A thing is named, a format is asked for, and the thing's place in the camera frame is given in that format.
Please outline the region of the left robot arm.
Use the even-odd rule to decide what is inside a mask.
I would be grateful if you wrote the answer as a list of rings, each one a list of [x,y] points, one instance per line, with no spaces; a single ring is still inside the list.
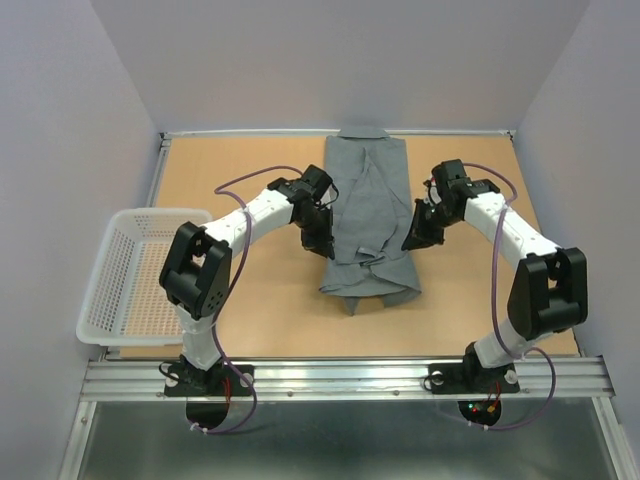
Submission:
[[[277,178],[253,200],[208,223],[182,224],[159,275],[183,331],[179,359],[159,371],[168,397],[222,396],[232,391],[231,369],[215,342],[214,325],[242,271],[250,246],[289,224],[304,250],[334,258],[332,203],[338,189],[328,173],[310,165],[295,179]]]

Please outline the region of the grey long sleeve shirt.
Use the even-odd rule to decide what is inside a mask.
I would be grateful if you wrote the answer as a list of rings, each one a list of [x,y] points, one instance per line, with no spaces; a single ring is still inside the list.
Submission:
[[[406,142],[376,127],[345,127],[326,138],[324,167],[338,194],[335,258],[320,291],[342,298],[350,315],[363,298],[389,308],[418,297],[419,276],[402,249],[413,219]]]

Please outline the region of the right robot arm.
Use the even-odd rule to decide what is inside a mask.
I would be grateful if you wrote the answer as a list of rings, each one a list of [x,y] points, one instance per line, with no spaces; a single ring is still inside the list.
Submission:
[[[493,307],[491,332],[471,343],[460,362],[432,368],[426,387],[434,394],[482,393],[495,385],[516,392],[514,361],[538,341],[586,320],[587,259],[580,249],[544,237],[513,209],[512,197],[489,179],[471,179],[467,167],[455,159],[432,169],[402,248],[441,245],[446,228],[465,222],[491,242],[492,258],[504,258],[514,278],[505,320]]]

